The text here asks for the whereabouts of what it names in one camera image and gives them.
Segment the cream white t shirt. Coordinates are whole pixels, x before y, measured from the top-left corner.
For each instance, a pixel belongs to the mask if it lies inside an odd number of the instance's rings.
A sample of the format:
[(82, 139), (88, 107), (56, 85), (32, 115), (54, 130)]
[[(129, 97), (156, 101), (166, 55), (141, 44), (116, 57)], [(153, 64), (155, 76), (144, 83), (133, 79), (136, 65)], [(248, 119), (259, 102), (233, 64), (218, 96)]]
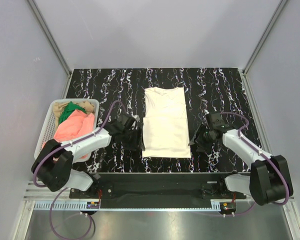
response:
[(184, 88), (146, 88), (144, 99), (142, 157), (189, 159), (191, 148)]

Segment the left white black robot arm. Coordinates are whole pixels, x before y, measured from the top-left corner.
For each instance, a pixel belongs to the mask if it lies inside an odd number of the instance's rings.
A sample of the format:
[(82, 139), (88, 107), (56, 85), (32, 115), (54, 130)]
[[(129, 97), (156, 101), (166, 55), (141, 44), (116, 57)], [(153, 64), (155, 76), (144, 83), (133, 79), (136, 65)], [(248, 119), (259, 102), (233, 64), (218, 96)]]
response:
[(125, 150), (139, 150), (141, 134), (139, 116), (122, 112), (117, 119), (103, 123), (82, 137), (64, 142), (51, 139), (31, 167), (33, 180), (40, 180), (39, 187), (47, 187), (51, 192), (70, 188), (93, 198), (100, 181), (90, 173), (73, 169), (73, 164), (80, 162), (84, 155), (114, 143), (121, 144)]

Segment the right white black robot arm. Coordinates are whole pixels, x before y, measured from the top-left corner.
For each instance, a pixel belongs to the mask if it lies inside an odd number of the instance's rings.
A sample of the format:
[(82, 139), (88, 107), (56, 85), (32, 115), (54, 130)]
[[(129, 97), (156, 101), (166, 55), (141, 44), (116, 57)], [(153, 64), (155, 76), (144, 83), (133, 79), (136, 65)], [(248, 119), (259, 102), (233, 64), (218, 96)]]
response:
[(189, 141), (198, 152), (206, 152), (220, 143), (249, 166), (249, 175), (233, 173), (225, 177), (217, 185), (218, 195), (226, 199), (237, 192), (251, 196), (260, 206), (285, 205), (294, 193), (286, 158), (258, 147), (243, 134), (242, 128), (226, 121), (225, 115), (226, 112), (207, 114), (206, 123), (199, 125)]

